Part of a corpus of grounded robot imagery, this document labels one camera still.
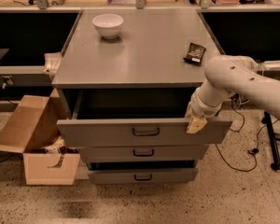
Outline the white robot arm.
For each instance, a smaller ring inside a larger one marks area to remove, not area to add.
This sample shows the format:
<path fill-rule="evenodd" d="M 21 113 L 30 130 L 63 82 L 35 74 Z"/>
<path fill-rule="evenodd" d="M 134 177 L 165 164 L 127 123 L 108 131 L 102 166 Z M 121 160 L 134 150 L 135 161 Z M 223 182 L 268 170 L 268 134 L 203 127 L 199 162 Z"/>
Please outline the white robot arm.
<path fill-rule="evenodd" d="M 186 111 L 187 133 L 197 133 L 222 104 L 240 94 L 280 120 L 280 80 L 257 74 L 258 64 L 246 56 L 220 55 L 204 68 L 205 80 L 191 95 Z"/>

